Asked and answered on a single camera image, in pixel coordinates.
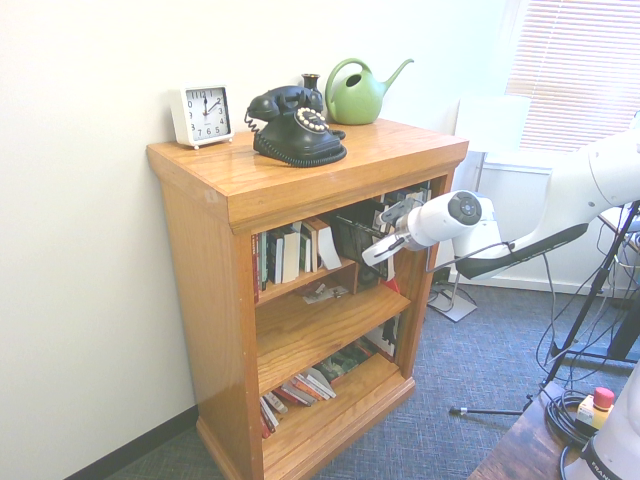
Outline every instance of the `watering can spout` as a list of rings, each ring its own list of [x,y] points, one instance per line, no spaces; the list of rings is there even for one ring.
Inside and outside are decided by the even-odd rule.
[[[402,65],[400,65],[398,69],[394,72],[394,74],[391,75],[391,77],[389,77],[389,80],[387,80],[386,82],[383,82],[385,92],[389,89],[391,84],[396,81],[396,78],[398,78],[398,75],[400,75],[400,72],[402,71],[402,69],[407,65],[409,65],[410,63],[413,63],[412,58],[409,58],[404,62],[402,62]]]

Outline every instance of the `wooden table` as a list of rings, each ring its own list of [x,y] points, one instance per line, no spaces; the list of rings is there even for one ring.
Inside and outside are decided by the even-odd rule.
[[[546,391],[551,397],[557,397],[563,390],[550,383]],[[469,480],[560,480],[560,454],[565,442],[546,424],[544,409],[547,403],[549,399],[541,393]],[[578,454],[571,450],[567,464]]]

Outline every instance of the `clock hand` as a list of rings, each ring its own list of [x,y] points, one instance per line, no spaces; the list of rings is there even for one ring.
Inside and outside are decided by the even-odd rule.
[[[207,114],[208,114],[211,110],[213,110],[213,109],[216,107],[216,105],[220,105],[220,100],[218,100],[216,103],[214,103],[214,104],[213,104],[213,106],[212,106],[209,110],[207,110]]]

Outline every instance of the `gray carpet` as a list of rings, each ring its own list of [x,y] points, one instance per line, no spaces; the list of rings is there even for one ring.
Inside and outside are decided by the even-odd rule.
[[[549,321],[551,295],[487,287],[466,287],[478,310],[454,324],[429,310],[422,331],[414,377],[416,393],[383,422],[339,455],[314,480],[462,480],[494,448],[515,417],[451,417],[451,405],[518,409],[526,394],[537,393],[546,374],[535,349]],[[568,295],[558,295],[564,306]],[[560,342],[584,297],[558,320]],[[610,308],[598,331],[614,320]],[[585,361],[574,377],[598,366]],[[559,377],[567,375],[563,367]],[[631,366],[605,365],[575,388],[606,385],[619,394]],[[109,480],[223,479],[195,429],[166,443]]]

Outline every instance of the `baseboard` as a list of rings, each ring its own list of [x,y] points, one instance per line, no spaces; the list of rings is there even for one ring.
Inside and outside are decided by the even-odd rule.
[[[456,272],[452,270],[449,275],[449,282],[456,281]],[[549,282],[547,280],[536,280],[529,278],[515,278],[515,277],[502,277],[496,276],[492,278],[486,278],[484,280],[467,280],[464,277],[460,277],[460,284],[464,285],[481,285],[484,287],[499,287],[499,288],[515,288],[517,290],[534,290],[538,292],[550,292]],[[580,285],[567,282],[553,282],[553,289],[556,293],[569,293],[574,294]],[[587,284],[582,287],[578,292],[579,295],[588,295],[591,284]],[[609,295],[611,292],[605,286],[603,294]],[[624,294],[623,289],[616,290],[616,297],[622,297]]]
[[[105,455],[100,460],[68,476],[65,480],[103,480],[155,450],[163,443],[192,428],[197,420],[198,407],[194,405],[158,425],[153,430],[140,435],[135,440]]]

